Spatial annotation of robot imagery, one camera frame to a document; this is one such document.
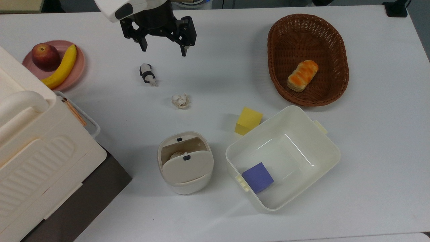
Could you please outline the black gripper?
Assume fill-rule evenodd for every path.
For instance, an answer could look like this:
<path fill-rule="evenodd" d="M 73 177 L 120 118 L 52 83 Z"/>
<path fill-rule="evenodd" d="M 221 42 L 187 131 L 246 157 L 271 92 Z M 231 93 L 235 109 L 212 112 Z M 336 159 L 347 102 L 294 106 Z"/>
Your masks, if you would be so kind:
<path fill-rule="evenodd" d="M 142 11 L 135 10 L 131 3 L 124 4 L 120 7 L 120 26 L 124 37 L 138 43 L 143 52 L 148 47 L 146 35 L 167 37 L 181 47 L 183 57 L 197 39 L 192 17 L 177 19 L 169 0 L 153 9 Z"/>

